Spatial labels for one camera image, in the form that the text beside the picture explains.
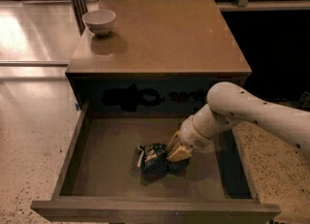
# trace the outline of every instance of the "speckled floor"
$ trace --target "speckled floor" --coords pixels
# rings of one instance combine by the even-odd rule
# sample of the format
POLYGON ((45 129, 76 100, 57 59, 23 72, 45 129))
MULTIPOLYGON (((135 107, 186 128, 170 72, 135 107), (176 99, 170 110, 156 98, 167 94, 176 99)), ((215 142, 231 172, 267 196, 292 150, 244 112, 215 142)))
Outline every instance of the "speckled floor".
MULTIPOLYGON (((0 59, 68 60, 72 14, 68 3, 0 2, 0 59)), ((0 67, 0 223, 48 223, 30 205, 50 199, 78 120, 64 70, 0 67)), ((310 223, 310 158, 253 124, 237 129, 261 201, 280 205, 275 220, 310 223)))

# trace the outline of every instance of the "brown cabinet top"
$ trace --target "brown cabinet top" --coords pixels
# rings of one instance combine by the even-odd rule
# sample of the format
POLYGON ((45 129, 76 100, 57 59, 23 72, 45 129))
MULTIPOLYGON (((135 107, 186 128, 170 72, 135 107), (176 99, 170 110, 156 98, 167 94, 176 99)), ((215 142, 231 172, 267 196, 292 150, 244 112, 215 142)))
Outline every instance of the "brown cabinet top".
POLYGON ((98 38, 87 28, 70 73, 251 74, 214 0, 99 0, 116 13, 114 30, 98 38))

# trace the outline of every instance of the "open drawer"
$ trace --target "open drawer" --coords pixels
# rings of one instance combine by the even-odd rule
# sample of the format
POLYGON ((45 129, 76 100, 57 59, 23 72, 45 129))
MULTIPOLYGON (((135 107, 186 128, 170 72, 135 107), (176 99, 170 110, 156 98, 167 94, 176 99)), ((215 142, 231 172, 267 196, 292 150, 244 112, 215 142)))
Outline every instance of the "open drawer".
POLYGON ((47 220, 264 224, 280 212, 277 205, 260 203, 236 130, 215 137, 179 175, 148 177, 137 167, 138 144, 167 143, 188 112, 193 114, 203 104, 193 97, 187 104, 181 101, 186 92, 181 94, 178 87, 204 91, 208 82, 202 86, 196 78, 187 87, 183 78, 170 79, 173 84, 165 83, 166 79, 155 84, 144 80, 144 88, 156 88, 166 101, 128 112, 112 104, 99 108, 103 92, 128 88, 120 86, 124 80, 106 84, 98 79, 71 80, 82 104, 77 127, 51 200, 33 201, 31 206, 47 220), (173 110, 171 101, 176 105, 173 110))

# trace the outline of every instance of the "white bowl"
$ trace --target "white bowl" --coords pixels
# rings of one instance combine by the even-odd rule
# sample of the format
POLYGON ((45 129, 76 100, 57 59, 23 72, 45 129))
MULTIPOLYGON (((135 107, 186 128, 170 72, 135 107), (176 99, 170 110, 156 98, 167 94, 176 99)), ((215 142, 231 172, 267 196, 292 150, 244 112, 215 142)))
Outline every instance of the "white bowl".
POLYGON ((82 16, 85 26, 97 36, 106 36, 114 26, 116 14, 110 10, 95 10, 82 16))

